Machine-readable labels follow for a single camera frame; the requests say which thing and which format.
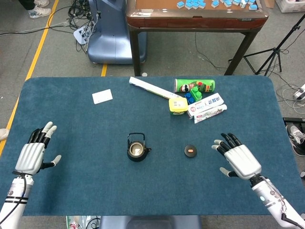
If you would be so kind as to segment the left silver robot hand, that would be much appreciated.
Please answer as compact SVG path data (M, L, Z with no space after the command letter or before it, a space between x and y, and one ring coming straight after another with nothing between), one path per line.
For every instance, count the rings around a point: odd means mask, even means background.
M45 150L56 129L57 126L50 121L43 128L35 129L31 133L20 152L14 174L33 176L40 170L54 167L60 162L61 155L57 155L50 162L43 161Z

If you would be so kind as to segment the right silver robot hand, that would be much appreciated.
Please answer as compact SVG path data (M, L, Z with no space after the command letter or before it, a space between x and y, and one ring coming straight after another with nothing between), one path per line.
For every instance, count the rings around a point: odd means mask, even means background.
M248 147L232 133L222 133L221 136L224 140L214 140L212 149L226 159L232 171L224 167L220 167L220 171L227 177L238 177L250 181L260 179L262 166Z

